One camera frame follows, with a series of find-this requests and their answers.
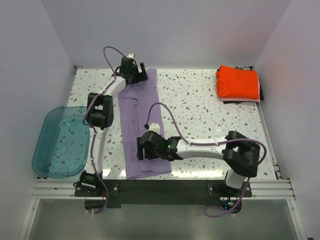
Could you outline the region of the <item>purple t shirt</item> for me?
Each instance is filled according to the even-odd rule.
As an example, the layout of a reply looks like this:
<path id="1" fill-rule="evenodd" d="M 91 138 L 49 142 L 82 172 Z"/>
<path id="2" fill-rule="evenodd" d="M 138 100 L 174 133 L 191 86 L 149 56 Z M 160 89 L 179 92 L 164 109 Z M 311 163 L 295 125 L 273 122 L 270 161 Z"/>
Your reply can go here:
<path id="1" fill-rule="evenodd" d="M 152 160 L 137 158 L 137 138 L 141 137 L 150 107 L 158 103 L 157 70 L 146 71 L 148 80 L 128 85 L 118 95 L 120 126 L 125 158 L 125 171 L 128 180 L 159 176 L 172 171 L 171 163 L 156 158 Z"/>

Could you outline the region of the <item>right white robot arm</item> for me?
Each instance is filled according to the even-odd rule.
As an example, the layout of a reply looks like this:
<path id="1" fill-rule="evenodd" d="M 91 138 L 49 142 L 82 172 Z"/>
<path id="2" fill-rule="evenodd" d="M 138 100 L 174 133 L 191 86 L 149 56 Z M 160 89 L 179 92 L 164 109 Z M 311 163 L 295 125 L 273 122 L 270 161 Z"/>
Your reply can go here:
<path id="1" fill-rule="evenodd" d="M 208 139 L 187 143 L 181 136 L 167 139 L 154 131 L 147 131 L 137 138 L 138 160 L 162 159 L 169 162 L 193 158 L 223 160 L 230 167 L 227 172 L 223 192 L 230 197 L 240 190 L 245 179 L 258 174 L 261 147 L 257 141 L 249 139 L 237 131 L 210 142 Z"/>

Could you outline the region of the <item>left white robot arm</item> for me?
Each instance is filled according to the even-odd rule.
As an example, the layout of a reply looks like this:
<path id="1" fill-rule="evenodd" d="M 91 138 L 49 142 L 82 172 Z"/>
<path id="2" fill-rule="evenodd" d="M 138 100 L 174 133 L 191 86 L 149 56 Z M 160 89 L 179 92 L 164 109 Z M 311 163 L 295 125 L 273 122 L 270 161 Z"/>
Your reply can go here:
<path id="1" fill-rule="evenodd" d="M 80 175 L 81 186 L 92 196 L 104 190 L 102 183 L 103 150 L 109 127 L 114 121 L 114 98 L 127 86 L 148 79 L 143 62 L 137 64 L 133 53 L 122 57 L 110 81 L 97 93 L 89 93 L 83 123 L 89 127 L 88 155 L 84 171 Z"/>

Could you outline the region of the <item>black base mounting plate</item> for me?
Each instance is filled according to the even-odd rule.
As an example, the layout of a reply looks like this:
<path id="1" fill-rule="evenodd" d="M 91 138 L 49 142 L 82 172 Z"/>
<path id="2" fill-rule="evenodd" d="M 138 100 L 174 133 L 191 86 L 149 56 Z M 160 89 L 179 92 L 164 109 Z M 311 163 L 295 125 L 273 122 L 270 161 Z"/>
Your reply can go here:
<path id="1" fill-rule="evenodd" d="M 221 198 L 252 196 L 251 186 L 233 189 L 223 180 L 115 180 L 104 181 L 108 189 L 107 208 L 122 205 L 226 205 Z"/>

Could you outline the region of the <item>teal plastic bin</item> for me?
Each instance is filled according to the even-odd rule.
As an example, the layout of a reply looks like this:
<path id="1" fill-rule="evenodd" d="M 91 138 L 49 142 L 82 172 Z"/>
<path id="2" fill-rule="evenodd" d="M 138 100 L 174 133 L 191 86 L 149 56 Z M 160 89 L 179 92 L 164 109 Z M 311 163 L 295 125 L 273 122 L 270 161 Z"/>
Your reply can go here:
<path id="1" fill-rule="evenodd" d="M 84 170 L 90 128 L 83 124 L 85 106 L 61 106 L 44 119 L 32 168 L 39 178 L 68 178 Z"/>

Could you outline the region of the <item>folded orange t shirt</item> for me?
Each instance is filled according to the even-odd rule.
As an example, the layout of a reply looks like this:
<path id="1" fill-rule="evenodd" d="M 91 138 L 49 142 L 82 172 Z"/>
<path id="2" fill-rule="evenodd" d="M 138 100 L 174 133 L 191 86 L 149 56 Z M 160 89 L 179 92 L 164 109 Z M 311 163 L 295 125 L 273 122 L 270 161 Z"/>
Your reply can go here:
<path id="1" fill-rule="evenodd" d="M 220 98 L 260 99 L 260 82 L 255 70 L 221 65 L 215 75 L 217 95 Z"/>

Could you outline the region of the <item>aluminium frame rail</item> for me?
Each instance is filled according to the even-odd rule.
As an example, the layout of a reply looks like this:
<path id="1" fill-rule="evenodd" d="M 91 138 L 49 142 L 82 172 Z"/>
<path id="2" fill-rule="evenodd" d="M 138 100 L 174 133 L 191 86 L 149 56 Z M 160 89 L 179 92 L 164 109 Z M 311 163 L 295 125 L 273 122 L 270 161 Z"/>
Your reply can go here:
<path id="1" fill-rule="evenodd" d="M 74 199 L 75 179 L 37 179 L 33 199 Z M 294 200 L 295 194 L 289 180 L 251 180 L 251 200 Z"/>

